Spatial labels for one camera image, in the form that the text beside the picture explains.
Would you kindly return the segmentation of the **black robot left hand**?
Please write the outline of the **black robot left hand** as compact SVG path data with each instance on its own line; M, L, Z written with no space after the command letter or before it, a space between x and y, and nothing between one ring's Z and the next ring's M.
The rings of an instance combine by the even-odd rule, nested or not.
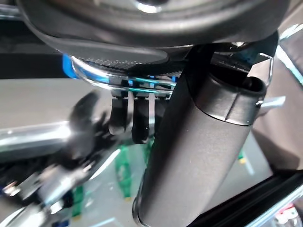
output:
M267 86L249 77L272 58L287 0L19 0L28 28L73 72L112 92L112 134L155 142L133 205L144 227L186 227L229 172Z

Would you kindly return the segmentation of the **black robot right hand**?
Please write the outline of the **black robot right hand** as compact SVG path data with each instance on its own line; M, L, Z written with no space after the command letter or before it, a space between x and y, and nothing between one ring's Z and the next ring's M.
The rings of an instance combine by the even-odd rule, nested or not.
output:
M97 153L110 149L117 143L116 136L109 132L107 113L102 112L98 121L93 120L99 93L91 91L82 97L69 115L68 136L64 158L71 166L78 166Z

